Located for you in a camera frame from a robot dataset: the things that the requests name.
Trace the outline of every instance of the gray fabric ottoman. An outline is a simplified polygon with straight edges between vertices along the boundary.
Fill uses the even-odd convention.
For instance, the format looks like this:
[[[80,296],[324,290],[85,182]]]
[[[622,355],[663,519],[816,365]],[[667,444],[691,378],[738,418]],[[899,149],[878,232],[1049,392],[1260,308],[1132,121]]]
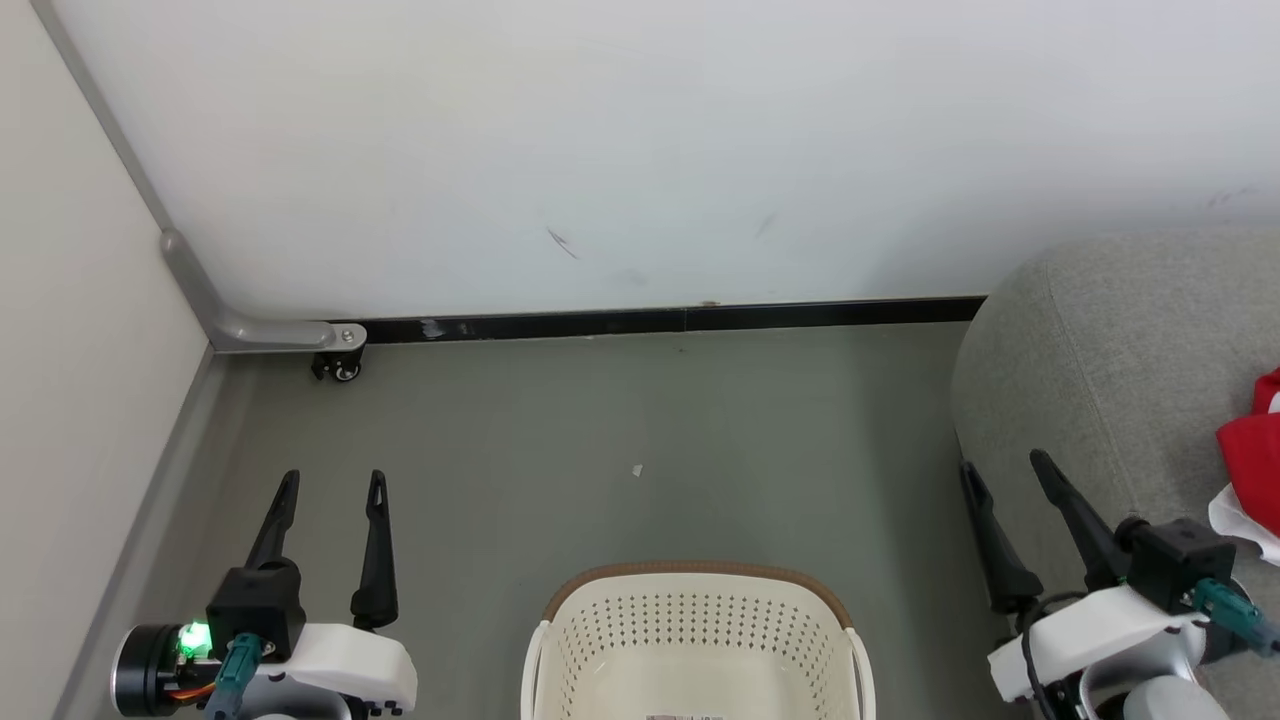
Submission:
[[[1228,484],[1213,433],[1276,366],[1280,229],[1115,236],[1057,247],[991,295],[960,348],[952,413],[1023,561],[1046,592],[1084,589],[1027,454],[1048,450],[1112,527],[1134,512],[1207,524]],[[1235,568],[1280,620],[1280,568]],[[1236,656],[1201,678],[1233,720],[1280,717],[1280,662]]]

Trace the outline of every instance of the teal connector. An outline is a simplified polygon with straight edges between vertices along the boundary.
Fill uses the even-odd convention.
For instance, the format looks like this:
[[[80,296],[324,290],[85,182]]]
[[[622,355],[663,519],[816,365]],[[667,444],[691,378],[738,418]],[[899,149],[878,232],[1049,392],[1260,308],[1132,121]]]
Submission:
[[[236,720],[244,702],[244,688],[253,680],[257,666],[262,662],[262,638],[252,633],[241,633],[232,641],[232,650],[218,670],[214,680],[214,693],[205,706],[206,720]]]
[[[1258,606],[1222,583],[1210,578],[1196,583],[1192,606],[1215,625],[1243,638],[1262,657],[1280,652],[1280,629],[1267,621]]]

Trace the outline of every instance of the white plastic basket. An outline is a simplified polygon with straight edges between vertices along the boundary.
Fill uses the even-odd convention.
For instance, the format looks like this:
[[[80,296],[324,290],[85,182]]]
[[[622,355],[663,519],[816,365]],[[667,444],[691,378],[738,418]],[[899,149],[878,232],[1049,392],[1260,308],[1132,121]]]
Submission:
[[[808,575],[640,562],[579,575],[525,656],[521,720],[874,720],[870,660]]]

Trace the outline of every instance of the basket bottom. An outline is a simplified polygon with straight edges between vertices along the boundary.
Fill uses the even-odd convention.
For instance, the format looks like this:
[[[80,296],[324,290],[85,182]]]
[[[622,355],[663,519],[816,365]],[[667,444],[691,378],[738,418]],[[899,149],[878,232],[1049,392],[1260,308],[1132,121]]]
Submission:
[[[579,683],[567,719],[845,720],[772,652],[627,648],[580,673]]]

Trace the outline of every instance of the green light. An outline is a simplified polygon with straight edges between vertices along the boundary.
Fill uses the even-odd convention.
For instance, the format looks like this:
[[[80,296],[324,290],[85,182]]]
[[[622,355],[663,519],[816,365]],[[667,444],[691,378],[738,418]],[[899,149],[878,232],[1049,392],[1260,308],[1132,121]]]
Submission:
[[[209,633],[209,624],[192,620],[178,635],[178,650],[187,657],[209,657],[209,651],[214,650],[214,638]]]

